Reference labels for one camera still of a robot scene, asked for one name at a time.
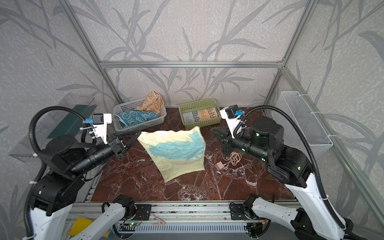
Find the cream rabbit lettered towel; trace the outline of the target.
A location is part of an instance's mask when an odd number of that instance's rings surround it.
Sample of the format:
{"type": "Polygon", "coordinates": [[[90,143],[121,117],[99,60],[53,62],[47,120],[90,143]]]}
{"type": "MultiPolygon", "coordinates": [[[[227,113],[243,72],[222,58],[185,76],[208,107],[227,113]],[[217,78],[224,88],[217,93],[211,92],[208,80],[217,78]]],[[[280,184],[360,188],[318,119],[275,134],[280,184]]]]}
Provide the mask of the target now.
{"type": "Polygon", "coordinates": [[[218,113],[215,108],[209,108],[204,110],[198,110],[183,114],[185,124],[195,124],[208,120],[213,120],[218,117],[218,113]]]}

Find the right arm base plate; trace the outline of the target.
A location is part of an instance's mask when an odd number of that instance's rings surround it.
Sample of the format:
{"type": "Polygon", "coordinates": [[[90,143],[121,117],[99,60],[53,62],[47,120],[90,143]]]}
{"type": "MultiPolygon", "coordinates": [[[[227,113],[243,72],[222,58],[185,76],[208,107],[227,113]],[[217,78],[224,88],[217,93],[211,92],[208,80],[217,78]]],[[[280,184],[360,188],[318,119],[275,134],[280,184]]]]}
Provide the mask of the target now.
{"type": "Polygon", "coordinates": [[[230,215],[231,215],[231,220],[233,221],[240,221],[240,220],[248,220],[249,218],[246,216],[243,204],[237,204],[231,202],[229,204],[229,209],[230,209],[230,215]]]}

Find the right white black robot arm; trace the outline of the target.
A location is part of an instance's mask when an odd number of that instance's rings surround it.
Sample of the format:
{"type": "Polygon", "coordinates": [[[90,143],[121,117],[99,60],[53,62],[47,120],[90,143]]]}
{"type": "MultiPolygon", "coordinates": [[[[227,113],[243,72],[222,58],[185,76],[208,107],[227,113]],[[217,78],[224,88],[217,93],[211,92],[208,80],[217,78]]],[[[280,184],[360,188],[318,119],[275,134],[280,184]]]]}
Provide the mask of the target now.
{"type": "Polygon", "coordinates": [[[221,110],[226,128],[212,132],[222,145],[222,153],[235,150],[266,164],[267,171],[284,184],[299,201],[299,208],[287,208],[250,195],[243,203],[242,215],[249,220],[275,222],[295,233],[300,240],[357,240],[353,222],[337,213],[326,195],[320,171],[310,144],[295,121],[284,111],[268,106],[284,117],[297,133],[305,150],[300,151],[284,143],[284,127],[269,117],[252,122],[249,135],[245,134],[248,114],[237,105],[221,110]]]}

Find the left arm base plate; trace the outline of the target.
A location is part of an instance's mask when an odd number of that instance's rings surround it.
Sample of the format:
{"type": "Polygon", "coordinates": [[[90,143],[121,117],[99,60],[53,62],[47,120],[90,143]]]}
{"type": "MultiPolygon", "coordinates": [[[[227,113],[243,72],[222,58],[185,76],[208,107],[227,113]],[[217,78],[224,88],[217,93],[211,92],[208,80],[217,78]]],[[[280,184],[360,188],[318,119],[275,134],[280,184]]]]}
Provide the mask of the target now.
{"type": "Polygon", "coordinates": [[[137,212],[132,218],[133,221],[148,221],[150,219],[152,205],[151,204],[138,204],[136,205],[137,212]]]}

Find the yellow and teal towel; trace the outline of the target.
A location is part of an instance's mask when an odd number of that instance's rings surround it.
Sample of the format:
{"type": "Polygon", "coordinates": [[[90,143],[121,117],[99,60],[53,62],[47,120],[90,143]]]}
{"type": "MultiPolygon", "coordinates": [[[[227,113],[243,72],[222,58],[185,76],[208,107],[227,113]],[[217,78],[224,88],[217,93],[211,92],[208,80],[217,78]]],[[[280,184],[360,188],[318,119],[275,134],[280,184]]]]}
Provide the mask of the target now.
{"type": "Polygon", "coordinates": [[[205,169],[206,142],[200,127],[189,131],[141,132],[138,141],[166,183],[181,175],[205,169]]]}

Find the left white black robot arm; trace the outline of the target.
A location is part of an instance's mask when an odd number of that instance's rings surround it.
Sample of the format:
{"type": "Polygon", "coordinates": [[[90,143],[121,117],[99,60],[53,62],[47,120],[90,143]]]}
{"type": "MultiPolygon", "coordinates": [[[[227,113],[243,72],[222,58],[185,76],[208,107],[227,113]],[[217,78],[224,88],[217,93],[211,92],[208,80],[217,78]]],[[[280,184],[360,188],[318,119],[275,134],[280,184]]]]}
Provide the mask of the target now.
{"type": "Polygon", "coordinates": [[[41,160],[41,168],[31,182],[24,206],[26,239],[60,239],[78,192],[88,181],[86,174],[114,157],[121,159],[140,136],[138,132],[131,133],[127,143],[115,135],[109,138],[107,126],[111,121],[109,114],[94,114],[86,119],[62,106],[47,107],[34,115],[29,125],[29,141],[41,160]],[[52,111],[64,111],[79,118],[81,139],[61,135],[41,149],[36,137],[37,124],[43,115],[52,111]]]}

